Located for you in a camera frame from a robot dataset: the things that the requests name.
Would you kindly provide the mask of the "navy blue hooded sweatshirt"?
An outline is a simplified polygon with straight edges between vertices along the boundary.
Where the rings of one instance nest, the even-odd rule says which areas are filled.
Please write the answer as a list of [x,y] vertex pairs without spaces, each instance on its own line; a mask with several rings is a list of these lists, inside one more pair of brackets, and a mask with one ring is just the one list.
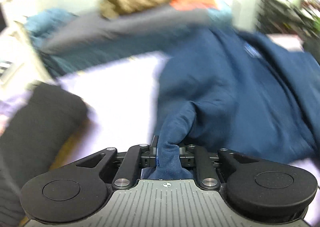
[[319,156],[319,64],[310,53],[260,33],[198,28],[166,54],[148,179],[192,178],[181,142],[284,164]]

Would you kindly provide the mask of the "black folded garment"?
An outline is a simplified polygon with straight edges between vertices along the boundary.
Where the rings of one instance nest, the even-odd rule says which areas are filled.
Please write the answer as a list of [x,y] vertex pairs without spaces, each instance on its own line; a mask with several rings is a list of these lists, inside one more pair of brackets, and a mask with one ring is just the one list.
[[68,138],[87,119],[84,101],[57,85],[41,83],[1,135],[1,226],[18,226],[23,185],[54,162]]

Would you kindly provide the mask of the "teal skirted bed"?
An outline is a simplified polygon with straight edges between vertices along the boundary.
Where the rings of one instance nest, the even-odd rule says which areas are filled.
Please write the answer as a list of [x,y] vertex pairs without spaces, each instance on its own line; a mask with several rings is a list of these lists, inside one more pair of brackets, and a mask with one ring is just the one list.
[[39,54],[50,75],[58,77],[140,53],[166,50],[196,28],[225,28],[232,25],[230,9],[207,10],[210,17],[209,25],[186,26],[147,35],[120,36],[115,40],[79,46],[57,55],[46,54],[39,48]]

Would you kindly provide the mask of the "grey bed blanket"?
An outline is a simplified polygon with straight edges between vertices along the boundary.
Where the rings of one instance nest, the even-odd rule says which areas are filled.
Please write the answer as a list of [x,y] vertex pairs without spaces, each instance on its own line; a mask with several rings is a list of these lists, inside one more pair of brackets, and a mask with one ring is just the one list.
[[57,55],[79,46],[115,40],[120,36],[147,35],[168,29],[209,24],[207,9],[181,11],[165,5],[115,19],[103,18],[98,11],[94,11],[78,16],[59,28],[44,41],[40,50]]

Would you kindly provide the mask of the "orange folded cloth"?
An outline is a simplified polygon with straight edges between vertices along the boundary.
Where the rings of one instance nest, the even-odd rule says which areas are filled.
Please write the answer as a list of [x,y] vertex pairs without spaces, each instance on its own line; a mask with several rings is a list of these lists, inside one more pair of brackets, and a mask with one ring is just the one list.
[[218,9],[215,0],[171,0],[171,7],[179,11],[190,11],[193,9]]

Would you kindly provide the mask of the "light blue crumpled duvet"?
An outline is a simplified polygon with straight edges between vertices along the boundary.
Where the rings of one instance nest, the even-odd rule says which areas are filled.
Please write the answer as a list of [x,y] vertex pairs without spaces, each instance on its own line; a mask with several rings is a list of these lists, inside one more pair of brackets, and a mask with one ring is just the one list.
[[43,42],[55,31],[76,18],[71,12],[59,8],[46,9],[38,14],[28,17],[24,28],[31,45],[39,49]]

